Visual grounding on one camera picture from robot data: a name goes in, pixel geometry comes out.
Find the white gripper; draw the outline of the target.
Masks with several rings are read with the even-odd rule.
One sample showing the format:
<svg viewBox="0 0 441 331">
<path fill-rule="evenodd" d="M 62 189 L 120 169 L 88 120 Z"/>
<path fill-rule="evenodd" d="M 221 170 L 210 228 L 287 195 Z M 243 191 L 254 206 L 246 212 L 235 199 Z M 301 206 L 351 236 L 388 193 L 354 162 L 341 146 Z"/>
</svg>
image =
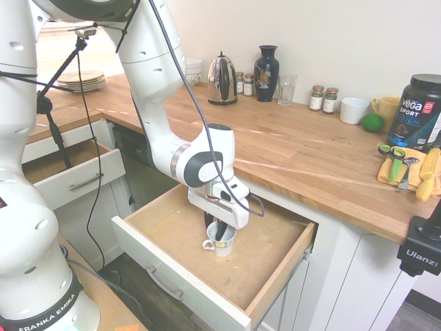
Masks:
<svg viewBox="0 0 441 331">
<path fill-rule="evenodd" d="M 246 197 L 249 194 L 249 188 L 245 184 L 228 184 L 227 187 L 233 195 L 243 205 L 241 207 L 232 195 L 229 193 L 224 184 L 214 184 L 212 192 L 206 193 L 206 187 L 189 188 L 189 202 L 196 207 L 204 210 L 205 227 L 208 228 L 217 221 L 216 240 L 220 241 L 227 229 L 227 224 L 236 229 L 244 228 L 249 221 L 249 203 Z"/>
</svg>

